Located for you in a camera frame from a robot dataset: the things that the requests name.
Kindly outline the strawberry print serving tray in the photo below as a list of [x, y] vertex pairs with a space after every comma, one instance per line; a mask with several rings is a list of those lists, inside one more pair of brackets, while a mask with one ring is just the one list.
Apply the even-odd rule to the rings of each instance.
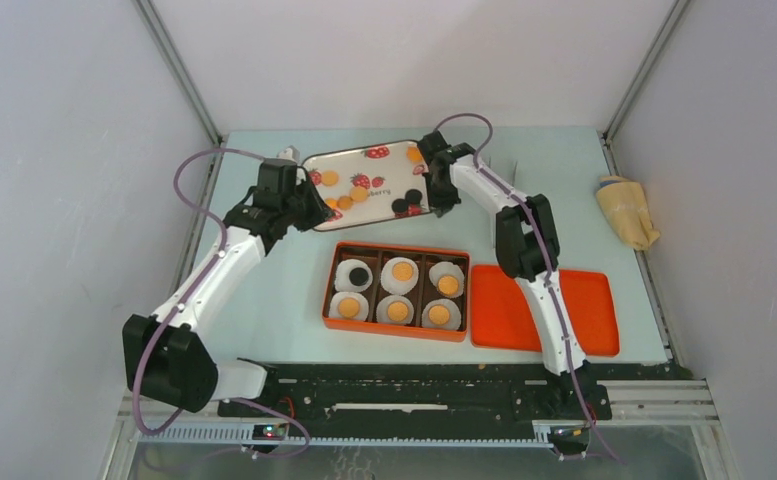
[[[334, 216], [314, 229], [318, 232], [328, 232], [429, 213], [423, 177], [427, 166], [425, 162], [414, 164], [407, 159], [406, 150], [412, 146], [417, 147], [417, 142], [400, 140], [306, 158], [302, 166], [325, 203], [327, 199], [338, 201], [342, 196], [349, 196], [349, 191], [354, 186], [361, 186], [369, 191], [369, 198], [362, 203], [355, 202], [350, 210], [331, 208]], [[327, 187], [322, 184], [321, 173], [326, 170], [338, 173], [339, 182], [336, 185]], [[423, 193], [422, 204], [408, 203], [408, 215], [397, 218], [391, 211], [391, 203], [398, 198], [404, 199], [405, 192], [409, 189], [417, 189]]]

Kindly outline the orange cookie box with dividers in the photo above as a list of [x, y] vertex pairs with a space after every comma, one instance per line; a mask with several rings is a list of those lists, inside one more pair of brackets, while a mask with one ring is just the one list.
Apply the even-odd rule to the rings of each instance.
[[469, 323], [470, 255], [458, 250], [341, 242], [322, 307], [326, 327], [461, 342]]

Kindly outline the swirl tan cookie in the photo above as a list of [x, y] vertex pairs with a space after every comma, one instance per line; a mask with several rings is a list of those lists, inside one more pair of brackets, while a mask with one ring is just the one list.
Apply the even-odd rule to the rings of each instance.
[[390, 321], [405, 324], [410, 315], [410, 310], [402, 301], [395, 301], [388, 305], [386, 314]]

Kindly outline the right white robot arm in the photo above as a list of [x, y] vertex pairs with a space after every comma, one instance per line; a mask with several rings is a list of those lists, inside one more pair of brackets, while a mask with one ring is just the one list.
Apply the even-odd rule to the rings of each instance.
[[558, 269], [560, 245], [549, 200], [507, 183], [479, 159], [476, 149], [466, 143], [450, 145], [438, 131], [424, 135], [417, 148], [426, 164], [430, 211], [442, 216], [465, 194], [489, 214], [497, 262], [526, 300], [546, 370], [575, 377], [586, 354], [565, 306]]

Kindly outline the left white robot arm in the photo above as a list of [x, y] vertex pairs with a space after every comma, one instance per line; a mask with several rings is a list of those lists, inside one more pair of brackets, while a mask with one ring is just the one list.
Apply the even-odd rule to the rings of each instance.
[[204, 339], [242, 284], [290, 228], [311, 230], [328, 221], [331, 209], [305, 169], [291, 159], [267, 158], [255, 185], [223, 217], [200, 264], [152, 314], [133, 315], [122, 340], [127, 386], [133, 402], [147, 397], [196, 413], [213, 401], [241, 398], [256, 416], [280, 403], [267, 367], [250, 360], [218, 360]]

